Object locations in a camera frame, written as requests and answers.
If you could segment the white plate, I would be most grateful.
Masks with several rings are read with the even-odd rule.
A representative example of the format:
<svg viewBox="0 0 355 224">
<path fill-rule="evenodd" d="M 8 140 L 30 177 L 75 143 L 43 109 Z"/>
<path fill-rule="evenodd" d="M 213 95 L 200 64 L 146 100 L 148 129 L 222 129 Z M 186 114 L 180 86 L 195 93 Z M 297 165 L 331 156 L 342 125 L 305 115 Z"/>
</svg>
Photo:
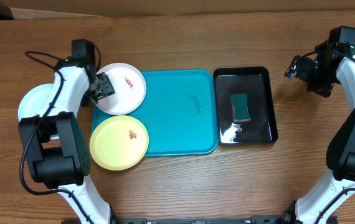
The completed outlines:
<svg viewBox="0 0 355 224">
<path fill-rule="evenodd" d="M 142 104 L 146 96 L 146 81 L 143 74 L 127 63 L 111 63 L 98 73 L 105 73 L 115 91 L 98 101 L 97 107 L 111 115 L 128 114 Z"/>
</svg>

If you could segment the light blue plate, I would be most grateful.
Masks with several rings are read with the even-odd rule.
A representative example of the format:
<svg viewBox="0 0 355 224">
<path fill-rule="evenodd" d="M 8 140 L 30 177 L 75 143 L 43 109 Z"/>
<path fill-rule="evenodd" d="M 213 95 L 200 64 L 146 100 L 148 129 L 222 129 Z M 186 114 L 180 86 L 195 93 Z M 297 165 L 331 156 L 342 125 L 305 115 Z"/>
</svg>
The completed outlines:
<svg viewBox="0 0 355 224">
<path fill-rule="evenodd" d="M 34 116 L 44 105 L 48 98 L 53 84 L 46 83 L 30 90 L 23 97 L 18 108 L 18 120 Z"/>
</svg>

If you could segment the green scrub sponge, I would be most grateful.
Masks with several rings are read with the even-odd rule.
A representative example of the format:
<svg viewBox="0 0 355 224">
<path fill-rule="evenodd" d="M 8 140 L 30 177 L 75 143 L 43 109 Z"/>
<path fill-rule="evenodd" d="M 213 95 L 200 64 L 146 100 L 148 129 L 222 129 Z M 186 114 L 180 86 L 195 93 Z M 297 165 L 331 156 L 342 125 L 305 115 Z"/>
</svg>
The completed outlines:
<svg viewBox="0 0 355 224">
<path fill-rule="evenodd" d="M 251 120 L 248 111 L 248 97 L 246 93 L 236 93 L 230 96 L 234 123 L 244 123 Z"/>
</svg>

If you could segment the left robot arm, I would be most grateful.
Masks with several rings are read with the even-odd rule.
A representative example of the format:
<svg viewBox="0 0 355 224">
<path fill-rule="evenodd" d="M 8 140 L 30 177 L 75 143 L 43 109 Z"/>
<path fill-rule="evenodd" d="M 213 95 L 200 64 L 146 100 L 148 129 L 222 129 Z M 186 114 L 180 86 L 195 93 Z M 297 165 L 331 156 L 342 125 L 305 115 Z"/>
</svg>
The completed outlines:
<svg viewBox="0 0 355 224">
<path fill-rule="evenodd" d="M 19 108 L 21 185 L 32 195 L 61 195 L 80 223 L 118 221 L 90 178 L 92 159 L 77 121 L 80 107 L 115 93 L 100 65 L 101 54 L 93 42 L 73 40 L 71 56 L 51 66 L 51 89 L 32 89 Z"/>
</svg>

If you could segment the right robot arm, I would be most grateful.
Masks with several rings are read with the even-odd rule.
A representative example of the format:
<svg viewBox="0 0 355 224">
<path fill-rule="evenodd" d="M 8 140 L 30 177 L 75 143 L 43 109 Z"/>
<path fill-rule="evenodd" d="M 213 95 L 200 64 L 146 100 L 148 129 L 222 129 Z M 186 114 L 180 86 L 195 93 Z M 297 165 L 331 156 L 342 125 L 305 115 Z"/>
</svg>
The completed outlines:
<svg viewBox="0 0 355 224">
<path fill-rule="evenodd" d="M 285 72 L 299 78 L 307 90 L 325 98 L 334 84 L 343 87 L 349 116 L 332 138 L 327 152 L 327 170 L 303 197 L 294 201 L 279 223 L 337 223 L 334 211 L 355 194 L 355 28 L 339 26 L 310 54 L 297 55 Z"/>
</svg>

